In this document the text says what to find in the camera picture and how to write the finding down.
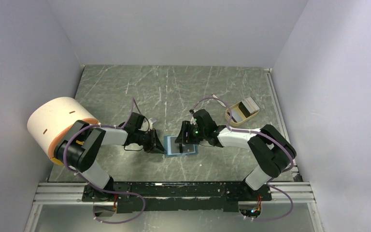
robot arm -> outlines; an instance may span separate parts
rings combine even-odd
[[[132,143],[142,145],[144,151],[164,153],[164,147],[157,137],[155,129],[142,131],[145,117],[132,113],[124,129],[91,128],[79,134],[68,147],[67,163],[70,168],[78,171],[85,179],[104,190],[113,190],[113,178],[109,176],[95,161],[100,146],[124,145]],[[89,124],[77,120],[55,148],[55,158],[63,161],[63,153],[68,141],[80,129]]]
[[[226,126],[217,126],[210,114],[202,109],[192,112],[196,125],[183,121],[176,143],[199,144],[206,140],[212,146],[234,146],[252,151],[258,166],[244,179],[253,190],[259,189],[264,183],[278,177],[289,165],[289,158],[277,146],[270,147],[272,142],[254,133],[230,131]],[[255,129],[280,143],[294,159],[295,149],[272,125]]]

black mounting plate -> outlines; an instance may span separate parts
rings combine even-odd
[[[245,182],[115,182],[116,191],[136,192],[146,200],[145,211],[210,210],[239,212],[239,201],[272,200],[270,187],[263,185],[259,190],[250,189]],[[113,194],[105,194],[85,186],[83,202],[113,202]],[[117,199],[117,213],[141,211],[143,202],[139,197],[120,195]]]

white wall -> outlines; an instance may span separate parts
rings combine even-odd
[[[371,1],[309,0],[272,75],[326,231],[371,231]]]
[[[83,64],[271,67],[307,0],[48,0]]]
[[[29,135],[30,114],[74,96],[81,68],[45,0],[0,0],[0,231],[23,231],[52,166]]]

white cylindrical cover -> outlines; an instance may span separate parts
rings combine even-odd
[[[56,145],[77,120],[90,124],[99,122],[75,99],[56,98],[33,112],[28,120],[28,131],[52,159]]]

tabletop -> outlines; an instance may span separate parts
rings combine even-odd
[[[282,130],[270,82],[262,68],[209,66],[86,65],[76,100],[102,124],[124,122],[134,97],[147,118],[155,118],[160,141],[177,136],[189,110],[204,96],[214,93],[229,104],[251,96],[259,113],[239,128],[255,129],[266,124]],[[217,125],[225,125],[225,108],[207,100],[196,109],[206,109]],[[102,146],[100,166],[115,181],[239,181],[257,165],[251,151],[236,147],[198,147],[197,155],[165,157],[143,151],[125,151],[123,146]],[[292,173],[278,181],[293,181]],[[79,177],[54,165],[51,182],[80,182]]]

